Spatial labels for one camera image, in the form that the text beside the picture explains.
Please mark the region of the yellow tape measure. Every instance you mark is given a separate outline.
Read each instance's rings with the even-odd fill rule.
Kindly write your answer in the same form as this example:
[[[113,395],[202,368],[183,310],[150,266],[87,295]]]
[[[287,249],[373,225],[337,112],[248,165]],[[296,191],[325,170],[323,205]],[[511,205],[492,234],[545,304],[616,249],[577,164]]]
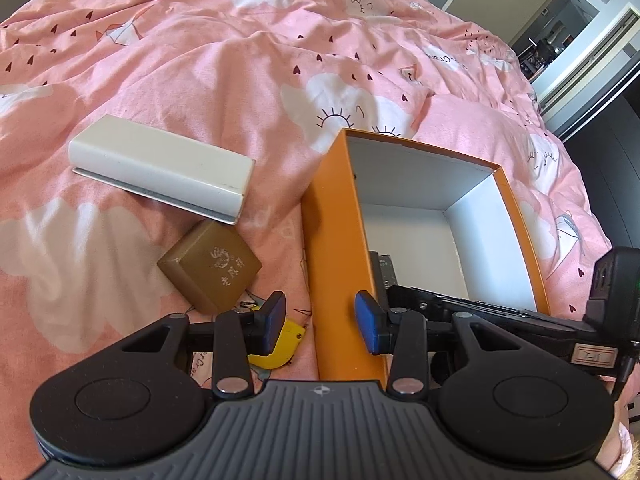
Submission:
[[[277,341],[273,341],[274,330],[269,327],[272,318],[262,314],[262,307],[272,303],[276,305],[272,313],[280,314],[283,318]],[[285,366],[293,359],[306,330],[286,317],[284,295],[278,294],[275,302],[271,299],[241,301],[236,313],[241,318],[248,362],[260,377],[267,377],[273,370]]]

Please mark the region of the brown square gift box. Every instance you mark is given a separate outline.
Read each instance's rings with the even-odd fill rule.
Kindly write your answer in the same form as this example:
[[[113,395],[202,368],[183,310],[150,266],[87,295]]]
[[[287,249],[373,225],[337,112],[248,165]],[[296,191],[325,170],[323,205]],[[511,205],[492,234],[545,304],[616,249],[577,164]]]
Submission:
[[[215,316],[234,309],[262,263],[234,226],[203,220],[157,266],[192,307]]]

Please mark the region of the orange storage box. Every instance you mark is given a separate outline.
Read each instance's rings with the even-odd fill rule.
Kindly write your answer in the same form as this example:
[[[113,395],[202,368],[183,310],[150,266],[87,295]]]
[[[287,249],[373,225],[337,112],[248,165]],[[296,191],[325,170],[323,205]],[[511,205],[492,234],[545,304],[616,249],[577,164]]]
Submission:
[[[534,245],[497,164],[415,140],[341,131],[302,199],[314,344],[324,380],[385,380],[354,299],[380,296],[372,252],[399,284],[549,311]]]

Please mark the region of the long white box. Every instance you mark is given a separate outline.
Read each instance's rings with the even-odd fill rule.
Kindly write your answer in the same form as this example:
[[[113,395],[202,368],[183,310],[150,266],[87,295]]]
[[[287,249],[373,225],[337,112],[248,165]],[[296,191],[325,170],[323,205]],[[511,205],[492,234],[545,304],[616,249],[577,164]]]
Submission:
[[[255,161],[218,146],[105,115],[68,144],[75,174],[234,226]]]

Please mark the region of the dark wardrobe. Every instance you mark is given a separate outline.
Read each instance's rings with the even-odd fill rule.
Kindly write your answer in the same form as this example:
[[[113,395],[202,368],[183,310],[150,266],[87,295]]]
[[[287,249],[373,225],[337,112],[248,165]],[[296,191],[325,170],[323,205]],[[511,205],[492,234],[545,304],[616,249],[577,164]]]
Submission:
[[[565,142],[614,246],[639,246],[639,116],[619,96]]]

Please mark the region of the pink patterned duvet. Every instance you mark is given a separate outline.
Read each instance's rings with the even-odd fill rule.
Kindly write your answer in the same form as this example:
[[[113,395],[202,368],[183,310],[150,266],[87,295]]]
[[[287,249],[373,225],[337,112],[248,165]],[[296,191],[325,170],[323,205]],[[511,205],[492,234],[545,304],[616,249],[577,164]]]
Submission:
[[[427,0],[32,0],[1,25],[1,474],[43,461],[29,402],[52,375],[186,310],[157,260],[193,214],[70,170],[104,115],[256,162],[239,230],[309,326],[300,200],[347,127],[500,165],[551,313],[580,318],[610,249],[582,175],[498,36]]]

